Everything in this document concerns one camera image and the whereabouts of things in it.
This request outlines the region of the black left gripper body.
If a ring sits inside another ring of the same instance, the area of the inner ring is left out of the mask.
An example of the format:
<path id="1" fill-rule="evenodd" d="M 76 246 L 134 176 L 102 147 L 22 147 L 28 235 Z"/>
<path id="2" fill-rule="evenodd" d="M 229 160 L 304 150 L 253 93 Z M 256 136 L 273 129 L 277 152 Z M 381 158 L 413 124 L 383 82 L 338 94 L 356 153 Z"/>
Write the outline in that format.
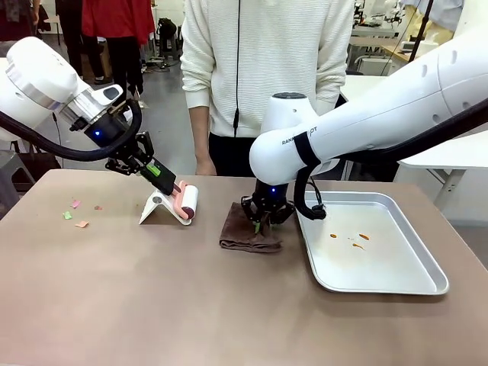
<path id="1" fill-rule="evenodd" d="M 129 130 L 125 116 L 122 114 L 105 114 L 84 134 L 98 147 L 107 147 L 119 140 Z M 105 168 L 123 175 L 140 172 L 153 160 L 154 149 L 149 134 L 137 132 L 124 145 L 109 155 Z"/>

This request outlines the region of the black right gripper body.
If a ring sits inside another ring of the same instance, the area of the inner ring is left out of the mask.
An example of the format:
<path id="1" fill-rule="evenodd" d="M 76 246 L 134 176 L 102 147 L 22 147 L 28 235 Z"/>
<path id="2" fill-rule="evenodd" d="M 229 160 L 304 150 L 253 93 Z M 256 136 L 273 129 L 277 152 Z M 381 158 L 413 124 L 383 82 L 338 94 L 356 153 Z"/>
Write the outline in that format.
<path id="1" fill-rule="evenodd" d="M 241 207 L 250 221 L 261 220 L 268 225 L 270 216 L 280 217 L 283 223 L 295 212 L 292 201 L 287 199 L 288 184 L 268 185 L 256 180 L 255 190 L 241 197 Z"/>

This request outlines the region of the person's right hand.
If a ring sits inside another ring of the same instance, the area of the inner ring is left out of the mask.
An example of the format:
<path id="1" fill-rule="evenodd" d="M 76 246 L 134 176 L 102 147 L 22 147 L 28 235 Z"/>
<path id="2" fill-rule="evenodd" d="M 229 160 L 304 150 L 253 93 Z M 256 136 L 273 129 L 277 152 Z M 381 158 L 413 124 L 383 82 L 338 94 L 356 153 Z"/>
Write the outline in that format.
<path id="1" fill-rule="evenodd" d="M 217 176 L 215 165 L 210 157 L 197 159 L 195 175 L 200 176 Z"/>

